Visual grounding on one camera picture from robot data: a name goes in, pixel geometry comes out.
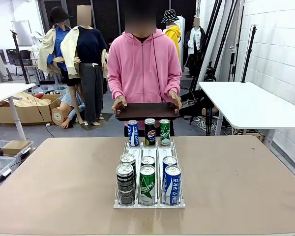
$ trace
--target brown tabletop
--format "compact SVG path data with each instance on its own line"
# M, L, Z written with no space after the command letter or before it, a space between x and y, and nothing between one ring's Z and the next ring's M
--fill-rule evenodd
M0 187L0 233L295 233L295 177L255 137L174 141L185 209L113 209L125 138L47 139Z

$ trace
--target black bucket hat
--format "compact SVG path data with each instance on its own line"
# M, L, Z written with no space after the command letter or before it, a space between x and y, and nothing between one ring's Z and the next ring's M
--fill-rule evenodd
M66 13L61 6L56 6L51 10L50 22L52 24L56 24L56 23L65 21L71 17L72 16L70 16L68 13Z
M174 9L166 10L162 23L169 23L179 20Z

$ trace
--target mannequin hand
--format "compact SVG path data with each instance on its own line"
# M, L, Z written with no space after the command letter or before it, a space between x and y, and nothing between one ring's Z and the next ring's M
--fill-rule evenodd
M115 114L119 114L120 113L120 107L121 106L127 106L127 102L126 99L124 98L124 96L120 95L115 99L115 102L112 106L112 110L114 111Z
M102 67L104 71L107 70L107 64L105 60L102 60Z
M56 62L56 63L64 63L64 59L63 59L63 57L57 57L57 58L54 58L54 62Z
M78 64L78 63L81 62L81 60L80 60L78 57L75 57L75 58L73 59L73 61L74 61L74 63L76 63L76 64Z
M178 109L175 109L175 112L178 113L178 111L181 109L182 107L182 103L181 103L181 98L178 96L177 93L175 93L174 91L170 90L168 93L168 97L173 101L173 103L175 104L175 106L178 107Z
M62 124L61 124L61 128L62 129L67 129L69 127L69 122L70 122L70 119L67 118Z

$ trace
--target pink hoodie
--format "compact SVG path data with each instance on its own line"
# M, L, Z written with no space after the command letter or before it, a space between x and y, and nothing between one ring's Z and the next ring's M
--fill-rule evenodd
M179 94L181 68L174 42L160 29L143 43L130 33L116 38L107 61L113 99L123 95L127 103L170 102L169 91ZM139 122L144 129L144 122Z

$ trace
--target can rack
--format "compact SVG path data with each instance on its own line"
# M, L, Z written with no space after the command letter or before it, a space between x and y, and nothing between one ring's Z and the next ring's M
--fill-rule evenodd
M115 204L116 209L133 209L133 208L186 208L183 191L182 191L182 181L180 180L180 195L178 199L178 204L170 206L165 204L164 189L162 184L163 176L163 158L165 156L174 156L177 158L177 165L179 166L179 159L177 157L175 143L171 140L171 143L164 147L159 145L160 142L157 139L155 146L149 147L144 145L144 140L140 141L138 147L131 147L129 142L125 143L123 154L130 153L136 158L136 189L135 189L135 199L134 204L130 206L123 206L119 200L119 190L118 183L116 182L116 194L115 194ZM141 204L141 192L140 192L140 167L141 158L143 156L152 156L155 158L155 204L151 206L145 206Z

